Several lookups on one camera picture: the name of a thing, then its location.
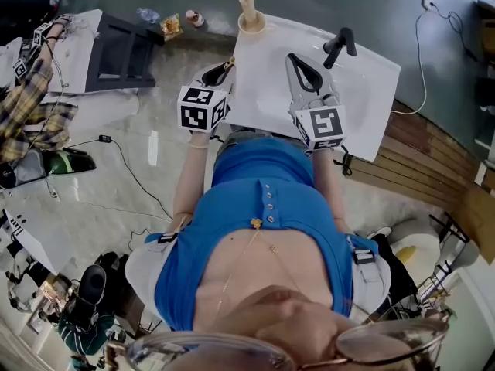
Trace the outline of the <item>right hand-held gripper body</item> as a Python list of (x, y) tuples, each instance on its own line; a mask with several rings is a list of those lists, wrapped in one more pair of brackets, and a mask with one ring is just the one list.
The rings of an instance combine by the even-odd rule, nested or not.
[(347, 136), (345, 107), (334, 95), (293, 101), (288, 112), (309, 151), (338, 148)]

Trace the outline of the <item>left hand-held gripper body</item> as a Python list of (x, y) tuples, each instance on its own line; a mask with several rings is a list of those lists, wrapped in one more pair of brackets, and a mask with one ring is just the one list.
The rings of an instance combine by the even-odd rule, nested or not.
[(191, 80), (181, 87), (177, 98), (177, 119), (180, 128), (211, 133), (230, 111), (232, 83), (207, 87)]

